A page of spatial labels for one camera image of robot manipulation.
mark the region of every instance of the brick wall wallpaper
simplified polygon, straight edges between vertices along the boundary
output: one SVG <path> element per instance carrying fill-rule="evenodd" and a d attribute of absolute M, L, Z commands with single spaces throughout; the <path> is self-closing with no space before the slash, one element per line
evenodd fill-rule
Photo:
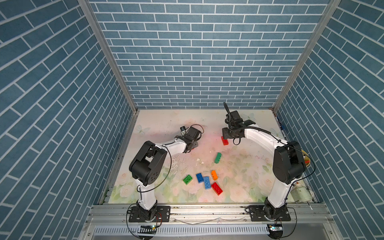
<path fill-rule="evenodd" d="M 383 13 L 382 0 L 342 0 L 278 110 L 344 239 L 384 239 Z"/>
<path fill-rule="evenodd" d="M 329 0 L 91 0 L 140 108 L 272 107 Z"/>
<path fill-rule="evenodd" d="M 73 239 L 132 111 L 77 0 L 0 1 L 0 239 Z"/>

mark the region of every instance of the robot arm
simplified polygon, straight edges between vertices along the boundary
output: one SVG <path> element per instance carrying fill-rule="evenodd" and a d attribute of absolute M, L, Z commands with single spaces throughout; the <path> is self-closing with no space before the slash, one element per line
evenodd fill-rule
<path fill-rule="evenodd" d="M 140 199 L 137 201 L 139 217 L 150 221 L 155 217 L 157 200 L 155 198 L 156 187 L 154 182 L 160 174 L 164 160 L 178 153 L 187 153 L 198 146 L 201 132 L 190 127 L 183 136 L 164 143 L 152 143 L 146 141 L 129 165 L 132 177 L 136 179 L 137 190 L 140 192 Z"/>
<path fill-rule="evenodd" d="M 291 184 L 306 170 L 300 144 L 272 136 L 253 121 L 243 121 L 237 111 L 229 112 L 226 103 L 224 107 L 228 112 L 225 120 L 228 127 L 223 128 L 224 139 L 246 137 L 273 155 L 273 173 L 277 179 L 271 193 L 265 199 L 264 213 L 268 219 L 277 219 L 286 206 Z"/>

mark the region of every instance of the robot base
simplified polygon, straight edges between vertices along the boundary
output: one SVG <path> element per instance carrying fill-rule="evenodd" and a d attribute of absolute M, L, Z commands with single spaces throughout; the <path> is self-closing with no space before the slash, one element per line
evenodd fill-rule
<path fill-rule="evenodd" d="M 268 219 L 264 213 L 264 205 L 250 205 L 248 206 L 248 211 L 250 212 L 251 221 L 253 222 L 269 222 L 275 221 L 275 219 Z M 282 222 L 287 222 L 291 220 L 288 209 L 285 207 L 281 212 L 280 220 Z"/>
<path fill-rule="evenodd" d="M 131 210 L 132 214 L 129 216 L 129 222 L 146 222 L 146 219 L 140 214 L 140 209 L 137 206 L 132 207 Z M 156 212 L 161 214 L 162 222 L 169 222 L 170 206 L 156 206 Z M 153 218 L 151 222 L 156 222 L 156 217 Z"/>

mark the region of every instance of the flower pattern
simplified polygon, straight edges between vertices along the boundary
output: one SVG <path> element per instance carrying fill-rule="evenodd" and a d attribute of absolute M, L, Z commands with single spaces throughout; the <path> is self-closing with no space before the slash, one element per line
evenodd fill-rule
<path fill-rule="evenodd" d="M 271 111 L 238 110 L 244 120 L 251 119 L 261 128 L 269 129 L 278 136 L 280 129 Z M 272 172 L 273 158 L 261 146 L 248 139 L 242 139 L 238 146 L 224 146 L 221 141 L 222 128 L 225 127 L 225 110 L 141 110 L 137 119 L 124 160 L 116 179 L 110 204 L 136 202 L 140 195 L 129 171 L 129 165 L 137 150 L 145 141 L 166 142 L 180 134 L 180 127 L 197 123 L 205 133 L 199 146 L 189 153 L 172 156 L 172 168 L 167 179 L 155 189 L 159 203 L 208 203 L 208 202 L 263 202 L 270 193 L 275 176 Z M 214 163 L 217 153 L 222 153 L 218 164 Z M 167 155 L 163 168 L 154 185 L 157 186 L 167 175 L 170 158 Z M 223 193 L 217 195 L 213 189 L 205 189 L 198 183 L 196 174 L 209 176 L 215 170 L 216 181 Z M 186 185 L 182 180 L 190 174 L 192 181 Z"/>

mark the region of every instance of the aluminum frame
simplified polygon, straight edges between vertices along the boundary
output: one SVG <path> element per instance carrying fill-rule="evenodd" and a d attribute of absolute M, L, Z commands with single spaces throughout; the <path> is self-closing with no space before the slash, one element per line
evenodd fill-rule
<path fill-rule="evenodd" d="M 331 19 L 337 6 L 339 6 L 340 1 L 341 0 L 330 0 L 327 7 L 324 9 L 323 15 L 321 16 L 319 23 L 316 25 L 315 29 L 313 30 L 313 33 L 309 38 L 303 53 L 300 55 L 299 59 L 297 60 L 296 65 L 293 67 L 291 75 L 288 77 L 287 82 L 285 83 L 283 89 L 281 90 L 280 95 L 277 97 L 276 102 L 273 104 L 273 107 L 272 107 L 273 111 L 277 111 L 280 105 L 283 103 L 285 96 L 288 94 L 290 88 L 295 82 L 297 76 L 299 75 L 305 62 L 310 56 L 313 48 L 315 47 L 325 27 L 327 26 L 329 20 Z"/>
<path fill-rule="evenodd" d="M 133 130 L 135 128 L 135 124 L 136 124 L 137 118 L 139 116 L 139 113 L 140 113 L 140 110 L 138 110 L 136 113 L 134 113 L 132 115 L 130 121 L 129 121 L 127 131 L 125 132 L 125 135 L 124 135 L 123 141 L 120 145 L 120 148 L 119 148 L 118 154 L 116 156 L 115 162 L 111 168 L 111 171 L 109 172 L 109 175 L 108 175 L 107 181 L 105 183 L 103 192 L 101 193 L 101 195 L 99 197 L 98 204 L 105 203 L 105 200 L 107 198 L 109 200 L 109 197 L 107 197 L 107 196 L 110 196 L 111 192 L 113 190 L 113 185 L 115 184 L 116 178 L 119 174 L 120 166 L 121 166 L 121 163 L 124 159 L 125 152 L 127 151 L 129 140 L 131 139 L 131 136 L 132 136 Z"/>
<path fill-rule="evenodd" d="M 248 205 L 257 203 L 237 203 L 237 204 L 159 204 L 170 206 L 170 221 L 162 223 L 163 225 L 184 224 L 205 222 L 204 225 L 216 224 L 242 224 L 244 226 L 255 224 L 251 221 L 244 208 Z M 103 204 L 93 205 L 88 218 L 84 224 L 79 240 L 90 240 L 96 226 L 116 226 L 126 225 L 126 211 L 130 204 Z M 297 223 L 317 223 L 323 224 L 330 240 L 342 239 L 336 224 L 324 203 L 311 204 L 288 204 L 296 211 Z M 288 209 L 291 215 L 291 221 L 284 223 L 295 223 L 296 217 L 293 209 Z M 128 223 L 130 226 L 136 226 L 137 223 Z"/>
<path fill-rule="evenodd" d="M 89 3 L 89 0 L 78 0 L 81 10 L 84 12 L 85 18 L 88 20 L 89 25 L 99 43 L 108 63 L 112 69 L 113 74 L 116 77 L 117 82 L 119 83 L 122 92 L 124 93 L 125 98 L 127 99 L 129 106 L 132 108 L 133 113 L 137 112 L 137 107 L 135 102 L 132 99 L 131 94 L 128 91 L 127 84 L 124 81 L 124 78 L 120 72 L 120 69 L 116 63 L 115 58 L 111 52 L 111 49 L 108 46 L 107 40 L 103 34 L 103 31 L 100 28 L 100 25 L 96 19 L 96 15 L 93 12 L 92 6 Z"/>

